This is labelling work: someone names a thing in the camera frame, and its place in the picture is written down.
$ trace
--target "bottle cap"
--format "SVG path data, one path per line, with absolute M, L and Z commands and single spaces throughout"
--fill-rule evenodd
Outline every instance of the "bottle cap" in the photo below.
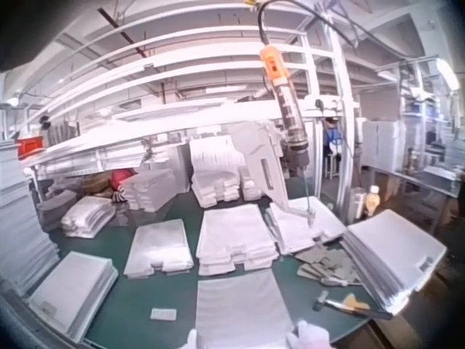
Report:
M 370 193 L 373 193 L 373 194 L 379 193 L 379 186 L 377 186 L 377 185 L 372 185 L 372 186 L 370 187 Z

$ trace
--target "stool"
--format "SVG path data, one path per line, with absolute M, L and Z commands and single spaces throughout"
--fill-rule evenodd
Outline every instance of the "stool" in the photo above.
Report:
M 339 176 L 336 157 L 337 154 L 331 154 L 325 157 L 325 178 L 329 177 L 330 180 L 332 180 L 333 177 Z

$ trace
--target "red container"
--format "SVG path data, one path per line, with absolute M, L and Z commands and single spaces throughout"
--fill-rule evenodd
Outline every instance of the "red container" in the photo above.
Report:
M 29 155 L 36 153 L 38 149 L 44 147 L 42 136 L 24 138 L 22 140 L 17 140 L 17 143 L 20 145 L 17 150 L 20 159 L 25 159 Z

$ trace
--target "hand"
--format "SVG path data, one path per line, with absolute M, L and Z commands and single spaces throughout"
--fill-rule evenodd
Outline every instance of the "hand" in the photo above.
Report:
M 187 343 L 179 349 L 197 349 L 197 330 L 191 329 L 187 336 Z
M 297 336 L 287 335 L 291 349 L 331 349 L 329 333 L 324 328 L 300 321 L 297 324 Z

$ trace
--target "orange screwdriver handle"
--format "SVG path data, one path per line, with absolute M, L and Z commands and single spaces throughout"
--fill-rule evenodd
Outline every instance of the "orange screwdriver handle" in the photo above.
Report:
M 273 83 L 276 79 L 287 79 L 288 70 L 284 67 L 283 55 L 276 47 L 267 45 L 260 51 L 260 59 L 264 63 L 268 79 Z

